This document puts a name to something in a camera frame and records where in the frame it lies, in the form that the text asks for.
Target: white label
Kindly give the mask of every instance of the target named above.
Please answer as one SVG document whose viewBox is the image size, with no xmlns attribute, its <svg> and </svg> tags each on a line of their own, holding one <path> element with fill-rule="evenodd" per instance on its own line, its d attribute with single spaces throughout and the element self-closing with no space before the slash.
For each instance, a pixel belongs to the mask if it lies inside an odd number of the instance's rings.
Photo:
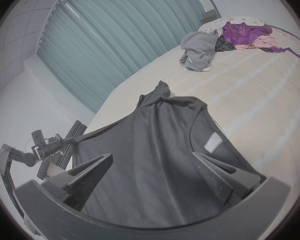
<svg viewBox="0 0 300 240">
<path fill-rule="evenodd" d="M 204 148 L 212 154 L 213 151 L 223 142 L 222 138 L 214 132 L 208 142 L 204 145 Z"/>
</svg>

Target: striped bed sheet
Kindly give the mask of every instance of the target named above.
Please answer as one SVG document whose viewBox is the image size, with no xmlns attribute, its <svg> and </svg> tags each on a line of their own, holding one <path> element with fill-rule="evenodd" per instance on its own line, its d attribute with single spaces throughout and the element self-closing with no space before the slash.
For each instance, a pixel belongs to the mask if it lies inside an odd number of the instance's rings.
<svg viewBox="0 0 300 240">
<path fill-rule="evenodd" d="M 294 36 L 277 29 L 271 35 L 282 48 L 300 54 L 300 40 Z M 224 51 L 216 53 L 211 71 L 194 72 L 180 66 L 183 53 L 178 46 L 120 84 L 86 133 L 133 112 L 139 96 L 162 80 L 172 96 L 206 102 L 209 114 L 256 170 L 292 187 L 283 218 L 300 194 L 300 59 L 287 51 Z"/>
</svg>

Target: mattress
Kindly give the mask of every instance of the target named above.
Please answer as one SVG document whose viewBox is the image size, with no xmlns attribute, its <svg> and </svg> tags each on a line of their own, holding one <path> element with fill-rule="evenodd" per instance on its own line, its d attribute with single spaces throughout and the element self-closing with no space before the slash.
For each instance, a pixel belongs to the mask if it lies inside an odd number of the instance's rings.
<svg viewBox="0 0 300 240">
<path fill-rule="evenodd" d="M 300 54 L 300 40 L 283 31 L 271 34 L 282 47 Z M 300 193 L 300 59 L 290 52 L 260 49 L 217 52 L 209 72 L 180 66 L 180 46 L 120 84 L 105 101 L 86 133 L 132 113 L 141 94 L 160 80 L 171 96 L 194 96 L 242 156 L 260 173 L 292 186 L 284 215 Z"/>
</svg>

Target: purple satin garment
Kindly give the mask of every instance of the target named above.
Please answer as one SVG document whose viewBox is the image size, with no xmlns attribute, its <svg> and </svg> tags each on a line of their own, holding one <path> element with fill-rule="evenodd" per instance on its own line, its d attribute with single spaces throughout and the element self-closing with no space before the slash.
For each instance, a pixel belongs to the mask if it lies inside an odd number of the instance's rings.
<svg viewBox="0 0 300 240">
<path fill-rule="evenodd" d="M 263 35 L 272 33 L 268 26 L 248 26 L 245 22 L 231 24 L 227 22 L 222 28 L 224 39 L 233 45 L 248 45 Z"/>
<path fill-rule="evenodd" d="M 285 51 L 289 51 L 292 54 L 296 55 L 300 59 L 300 55 L 296 54 L 290 47 L 288 47 L 288 48 L 274 48 L 274 47 L 272 47 L 270 49 L 273 50 L 276 53 L 284 53 Z"/>
</svg>

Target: curtain fold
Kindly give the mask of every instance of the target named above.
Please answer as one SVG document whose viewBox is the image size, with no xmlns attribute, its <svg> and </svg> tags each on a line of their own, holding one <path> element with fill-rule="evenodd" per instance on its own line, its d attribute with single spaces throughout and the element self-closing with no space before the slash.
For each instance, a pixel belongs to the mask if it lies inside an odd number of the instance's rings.
<svg viewBox="0 0 300 240">
<path fill-rule="evenodd" d="M 199 0 L 61 0 L 38 55 L 97 113 L 119 84 L 201 26 Z"/>
</svg>

